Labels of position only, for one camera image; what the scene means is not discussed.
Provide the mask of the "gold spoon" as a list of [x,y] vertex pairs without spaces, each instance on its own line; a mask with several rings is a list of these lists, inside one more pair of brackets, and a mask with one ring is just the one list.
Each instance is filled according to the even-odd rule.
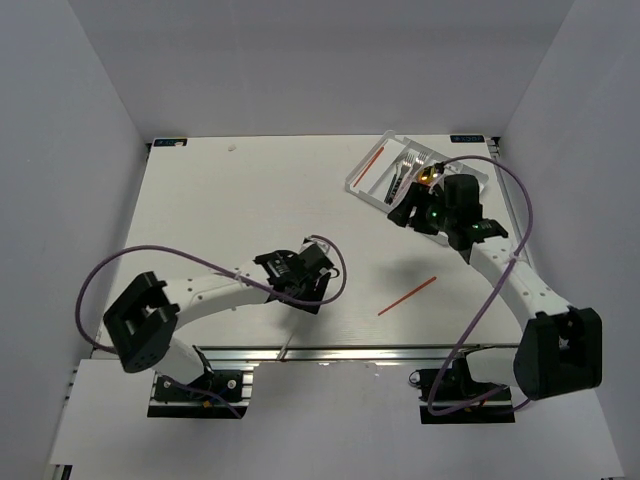
[[441,176],[442,169],[436,165],[429,165],[423,168],[416,176],[419,184],[431,186]]

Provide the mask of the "fork with black patterned handle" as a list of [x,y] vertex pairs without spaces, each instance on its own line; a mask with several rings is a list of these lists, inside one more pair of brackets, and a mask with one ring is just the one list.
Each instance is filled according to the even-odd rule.
[[410,171],[414,161],[414,155],[411,152],[405,153],[395,163],[395,173],[389,185],[384,202],[390,205],[399,189],[404,176]]

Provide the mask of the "orange chopstick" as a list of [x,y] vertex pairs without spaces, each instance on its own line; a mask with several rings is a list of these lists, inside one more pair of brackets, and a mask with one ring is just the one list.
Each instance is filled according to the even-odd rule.
[[365,167],[363,168],[363,170],[360,172],[359,176],[356,178],[356,180],[353,182],[352,187],[356,188],[359,183],[361,182],[361,180],[364,178],[364,176],[368,173],[368,171],[370,170],[370,168],[372,167],[372,165],[374,164],[374,162],[379,158],[379,156],[382,154],[382,152],[384,151],[385,147],[381,146],[379,147],[379,149],[371,156],[371,158],[368,160],[367,164],[365,165]]
[[388,306],[384,307],[383,309],[381,309],[377,313],[377,316],[382,316],[382,315],[386,314],[388,311],[394,309],[395,307],[399,306],[401,303],[405,302],[406,300],[408,300],[412,296],[416,295],[417,293],[419,293],[420,291],[422,291],[426,287],[428,287],[431,284],[433,284],[436,280],[437,280],[437,276],[433,276],[433,277],[429,278],[428,280],[424,281],[423,283],[421,283],[417,287],[413,288],[412,290],[410,290],[409,292],[404,294],[402,297],[400,297],[399,299],[397,299],[396,301],[394,301],[390,305],[388,305]]

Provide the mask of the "grey chopstick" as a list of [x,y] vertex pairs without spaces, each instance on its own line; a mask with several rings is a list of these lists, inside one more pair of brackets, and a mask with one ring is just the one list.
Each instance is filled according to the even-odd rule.
[[289,337],[287,338],[287,340],[285,341],[285,343],[283,344],[283,346],[281,347],[281,349],[280,349],[280,351],[278,353],[278,356],[277,356],[277,360],[278,361],[283,361],[284,360],[284,358],[285,358],[285,356],[286,356],[286,354],[288,352],[289,344],[290,344],[291,340],[293,339],[294,335],[295,335],[295,332],[292,331],[291,334],[289,335]]

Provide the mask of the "fork with pink handle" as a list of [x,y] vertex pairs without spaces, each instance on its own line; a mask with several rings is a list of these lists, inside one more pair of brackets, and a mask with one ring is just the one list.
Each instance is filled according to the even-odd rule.
[[425,150],[408,151],[406,153],[400,166],[400,173],[394,184],[394,188],[391,194],[391,202],[394,202],[396,200],[403,182],[407,179],[410,179],[424,165],[427,158],[428,152]]

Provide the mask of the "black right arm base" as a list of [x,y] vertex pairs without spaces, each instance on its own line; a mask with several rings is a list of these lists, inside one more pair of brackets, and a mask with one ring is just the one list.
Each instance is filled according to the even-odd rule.
[[[419,413],[422,425],[480,425],[511,424],[515,422],[511,392],[503,389],[495,396],[476,402],[472,406],[448,415],[434,416],[427,408],[428,395],[434,383],[438,368],[414,370],[408,377],[409,385],[420,391]],[[478,383],[471,379],[465,359],[452,362],[436,391],[433,408],[446,409],[475,398],[496,388],[491,383]]]

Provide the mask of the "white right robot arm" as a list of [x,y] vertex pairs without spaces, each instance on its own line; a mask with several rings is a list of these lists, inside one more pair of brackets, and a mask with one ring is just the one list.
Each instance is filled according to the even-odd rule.
[[454,174],[431,187],[414,182],[388,218],[449,246],[492,286],[518,321],[515,348],[456,354],[438,382],[472,399],[487,386],[514,386],[530,400],[593,389],[602,382],[602,320],[555,293],[525,262],[502,225],[484,217],[475,176]]

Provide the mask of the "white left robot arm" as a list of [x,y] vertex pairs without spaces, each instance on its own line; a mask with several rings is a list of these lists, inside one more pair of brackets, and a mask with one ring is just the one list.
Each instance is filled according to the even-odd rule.
[[249,305],[278,301],[315,314],[336,271],[328,249],[308,239],[297,252],[256,256],[226,274],[161,280],[137,275],[107,309],[103,323],[123,370],[153,370],[177,381],[188,398],[214,389],[215,374],[194,345],[176,332],[205,317]]

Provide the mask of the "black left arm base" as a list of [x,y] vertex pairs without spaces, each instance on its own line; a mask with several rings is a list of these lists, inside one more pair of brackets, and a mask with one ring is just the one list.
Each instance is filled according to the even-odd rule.
[[253,370],[252,364],[213,363],[208,377],[187,388],[155,373],[147,417],[240,420],[251,399]]

